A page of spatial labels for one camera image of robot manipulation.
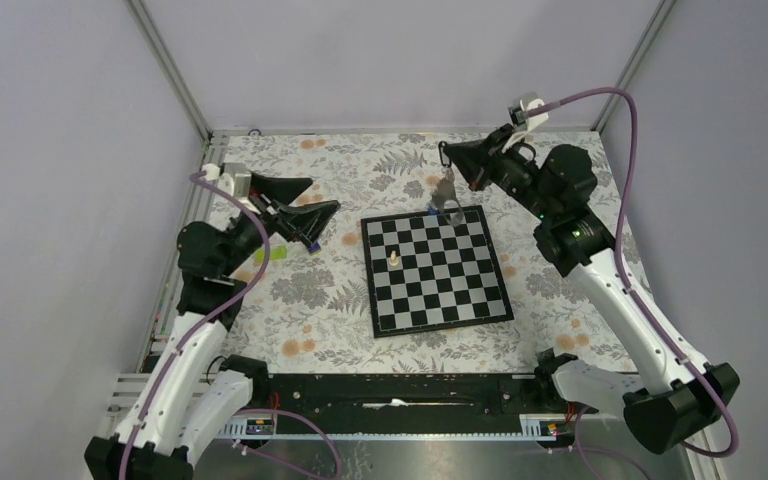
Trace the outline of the black key tag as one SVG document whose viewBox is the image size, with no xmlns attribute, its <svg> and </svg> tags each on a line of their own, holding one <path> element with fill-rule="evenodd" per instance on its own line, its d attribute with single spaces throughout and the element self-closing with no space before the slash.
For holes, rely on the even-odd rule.
<svg viewBox="0 0 768 480">
<path fill-rule="evenodd" d="M 437 150 L 438 150 L 438 156 L 439 156 L 439 159 L 440 159 L 440 164 L 441 164 L 441 166 L 444 169 L 450 169 L 451 165 L 452 165 L 452 162 L 451 162 L 448 154 L 446 153 L 447 145 L 448 145 L 448 143 L 446 141 L 440 141 L 437 144 Z"/>
</svg>

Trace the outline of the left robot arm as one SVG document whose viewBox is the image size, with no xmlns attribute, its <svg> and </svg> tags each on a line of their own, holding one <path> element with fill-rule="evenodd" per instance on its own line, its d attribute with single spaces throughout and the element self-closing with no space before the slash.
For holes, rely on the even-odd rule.
<svg viewBox="0 0 768 480">
<path fill-rule="evenodd" d="M 240 213 L 223 229 L 193 221 L 179 231 L 178 315 L 134 405 L 110 436 L 95 436 L 86 447 L 84 460 L 94 479 L 190 479 L 206 448 L 238 412 L 249 414 L 251 424 L 265 421 L 268 434 L 283 415 L 266 363 L 239 355 L 222 361 L 198 402 L 192 396 L 267 265 L 262 263 L 249 281 L 236 280 L 233 273 L 257 251 L 269 255 L 273 234 L 315 251 L 340 204 L 294 206 L 313 183 L 308 177 L 205 167 L 190 179 Z"/>
</svg>

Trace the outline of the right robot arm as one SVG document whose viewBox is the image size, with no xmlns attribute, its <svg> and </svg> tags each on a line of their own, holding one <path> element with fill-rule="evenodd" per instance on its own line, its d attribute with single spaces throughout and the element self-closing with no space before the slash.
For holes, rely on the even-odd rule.
<svg viewBox="0 0 768 480">
<path fill-rule="evenodd" d="M 569 402 L 622 419 L 648 451 L 686 445 L 720 419 L 740 385 L 728 363 L 713 364 L 693 347 L 630 274 L 621 241 L 589 206 L 598 185 L 587 150 L 561 144 L 542 163 L 527 159 L 525 142 L 507 142 L 505 125 L 486 138 L 439 142 L 445 167 L 472 191 L 495 185 L 534 215 L 541 255 L 584 293 L 621 342 L 638 377 L 593 367 L 572 355 L 544 353 L 546 377 L 533 386 L 535 402 L 557 412 Z"/>
</svg>

